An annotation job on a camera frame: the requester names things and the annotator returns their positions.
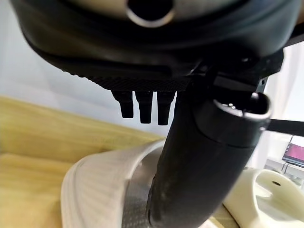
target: white wall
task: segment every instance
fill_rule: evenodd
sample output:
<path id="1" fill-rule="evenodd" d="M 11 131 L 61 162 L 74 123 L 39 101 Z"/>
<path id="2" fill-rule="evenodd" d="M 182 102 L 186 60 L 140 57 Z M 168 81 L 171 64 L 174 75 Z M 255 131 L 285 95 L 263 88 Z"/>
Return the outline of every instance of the white wall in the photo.
<path id="1" fill-rule="evenodd" d="M 64 73 L 41 59 L 25 42 L 6 0 L 0 1 L 0 31 L 0 95 L 143 131 L 167 134 L 170 125 L 157 125 L 156 97 L 151 124 L 140 124 L 136 100 L 134 118 L 123 119 L 119 103 L 110 91 L 85 78 Z"/>

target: wooden surface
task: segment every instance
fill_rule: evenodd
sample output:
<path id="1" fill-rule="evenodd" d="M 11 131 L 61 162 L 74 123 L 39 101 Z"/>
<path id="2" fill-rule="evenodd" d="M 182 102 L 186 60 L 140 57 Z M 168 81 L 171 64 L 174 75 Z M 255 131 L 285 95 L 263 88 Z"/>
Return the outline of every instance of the wooden surface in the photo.
<path id="1" fill-rule="evenodd" d="M 159 136 L 0 97 L 0 228 L 60 228 L 60 188 L 88 154 Z M 237 228 L 224 207 L 211 220 Z"/>

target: black handle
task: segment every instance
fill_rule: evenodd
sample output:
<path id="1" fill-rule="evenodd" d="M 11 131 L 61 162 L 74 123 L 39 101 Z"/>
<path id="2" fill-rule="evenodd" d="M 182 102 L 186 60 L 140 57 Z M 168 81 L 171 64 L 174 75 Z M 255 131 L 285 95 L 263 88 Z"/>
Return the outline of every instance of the black handle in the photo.
<path id="1" fill-rule="evenodd" d="M 155 228 L 197 228 L 208 219 L 269 123 L 262 94 L 195 100 L 188 91 L 177 101 L 147 205 Z"/>

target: white plastic part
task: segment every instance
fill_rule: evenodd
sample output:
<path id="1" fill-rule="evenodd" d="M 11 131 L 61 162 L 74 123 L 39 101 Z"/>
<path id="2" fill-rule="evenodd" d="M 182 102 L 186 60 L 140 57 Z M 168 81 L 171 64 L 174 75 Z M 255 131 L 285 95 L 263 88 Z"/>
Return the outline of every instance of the white plastic part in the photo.
<path id="1" fill-rule="evenodd" d="M 146 195 L 163 145 L 158 141 L 77 162 L 62 183 L 63 228 L 147 228 Z M 207 220 L 200 228 L 218 227 Z"/>
<path id="2" fill-rule="evenodd" d="M 304 228 L 304 195 L 269 170 L 244 170 L 224 201 L 241 228 Z"/>

